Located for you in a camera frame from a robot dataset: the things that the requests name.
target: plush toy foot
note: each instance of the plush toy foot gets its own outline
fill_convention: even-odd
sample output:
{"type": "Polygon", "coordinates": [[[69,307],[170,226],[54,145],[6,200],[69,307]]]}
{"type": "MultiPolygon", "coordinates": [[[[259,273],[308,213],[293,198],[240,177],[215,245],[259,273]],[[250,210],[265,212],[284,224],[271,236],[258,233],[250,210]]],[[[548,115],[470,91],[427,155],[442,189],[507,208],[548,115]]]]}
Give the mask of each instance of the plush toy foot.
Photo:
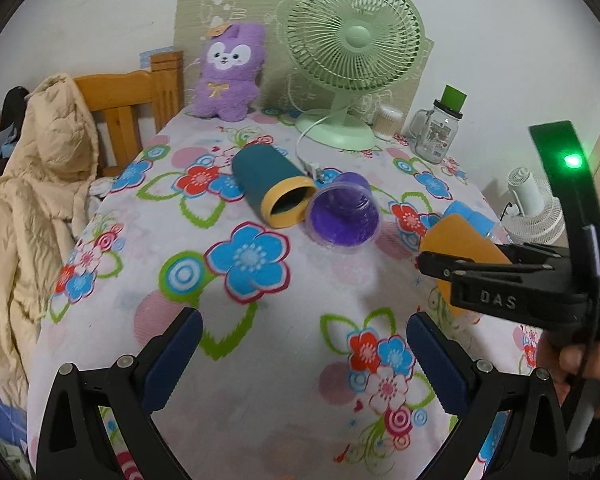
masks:
{"type": "Polygon", "coordinates": [[[237,105],[232,106],[231,108],[223,108],[222,110],[218,110],[218,117],[228,123],[237,123],[243,120],[247,116],[248,112],[249,107],[247,105],[237,105]]]}
{"type": "Polygon", "coordinates": [[[211,103],[201,102],[193,103],[193,106],[191,107],[191,112],[196,117],[207,119],[209,117],[215,117],[218,114],[218,109],[215,105],[211,103]]]}

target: white fan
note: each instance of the white fan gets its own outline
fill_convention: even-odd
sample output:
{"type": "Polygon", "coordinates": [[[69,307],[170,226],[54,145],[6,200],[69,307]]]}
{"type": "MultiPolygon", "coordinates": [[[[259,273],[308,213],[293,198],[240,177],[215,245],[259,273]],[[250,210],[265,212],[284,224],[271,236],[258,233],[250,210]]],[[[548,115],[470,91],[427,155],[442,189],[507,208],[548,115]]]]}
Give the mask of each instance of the white fan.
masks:
{"type": "Polygon", "coordinates": [[[552,245],[564,231],[560,201],[552,195],[545,180],[535,179],[527,168],[512,170],[507,177],[509,190],[518,207],[507,213],[502,225],[515,243],[552,245]]]}

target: fan base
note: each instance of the fan base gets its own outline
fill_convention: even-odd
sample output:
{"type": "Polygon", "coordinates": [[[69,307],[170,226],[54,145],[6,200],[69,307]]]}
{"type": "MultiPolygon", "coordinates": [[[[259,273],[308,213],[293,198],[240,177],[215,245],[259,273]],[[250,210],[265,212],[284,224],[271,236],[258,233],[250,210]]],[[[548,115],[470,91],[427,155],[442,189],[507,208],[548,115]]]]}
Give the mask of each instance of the fan base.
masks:
{"type": "MultiPolygon", "coordinates": [[[[302,133],[315,121],[330,113],[331,110],[309,110],[296,119],[296,128],[302,133]]],[[[350,152],[364,152],[376,145],[376,136],[371,128],[364,121],[349,114],[344,116],[344,122],[327,119],[317,124],[306,136],[326,146],[350,152]]]]}

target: fan stand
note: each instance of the fan stand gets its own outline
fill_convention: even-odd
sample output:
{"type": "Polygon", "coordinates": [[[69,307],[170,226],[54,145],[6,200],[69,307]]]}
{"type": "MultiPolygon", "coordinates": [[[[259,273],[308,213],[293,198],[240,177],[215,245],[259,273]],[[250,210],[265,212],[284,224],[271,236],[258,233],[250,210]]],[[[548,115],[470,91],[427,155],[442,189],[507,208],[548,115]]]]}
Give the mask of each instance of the fan stand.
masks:
{"type": "Polygon", "coordinates": [[[351,101],[350,94],[338,92],[331,110],[316,108],[304,112],[296,119],[296,128],[301,133],[311,128],[307,137],[332,148],[350,152],[370,150],[376,145],[376,136],[365,121],[347,114],[351,101]],[[328,115],[331,115],[329,119],[313,126],[328,115]]]}

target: metal screw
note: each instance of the metal screw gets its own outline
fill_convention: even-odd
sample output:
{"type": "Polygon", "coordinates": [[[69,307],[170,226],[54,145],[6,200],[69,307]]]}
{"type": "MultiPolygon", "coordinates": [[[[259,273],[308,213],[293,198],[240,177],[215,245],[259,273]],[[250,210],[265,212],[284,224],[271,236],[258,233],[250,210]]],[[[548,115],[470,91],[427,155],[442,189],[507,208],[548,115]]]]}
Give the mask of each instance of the metal screw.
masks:
{"type": "Polygon", "coordinates": [[[73,369],[74,366],[71,363],[64,363],[58,370],[58,373],[60,375],[69,375],[73,369]]]}
{"type": "Polygon", "coordinates": [[[547,381],[547,380],[549,380],[549,378],[551,378],[551,375],[549,375],[549,372],[547,372],[544,368],[536,368],[536,376],[541,381],[547,381]]]}
{"type": "Polygon", "coordinates": [[[493,365],[488,362],[486,359],[479,359],[475,362],[475,367],[478,368],[481,372],[488,374],[493,370],[493,365]]]}
{"type": "Polygon", "coordinates": [[[134,357],[132,355],[123,355],[117,360],[117,364],[120,368],[129,368],[134,363],[134,357]]]}

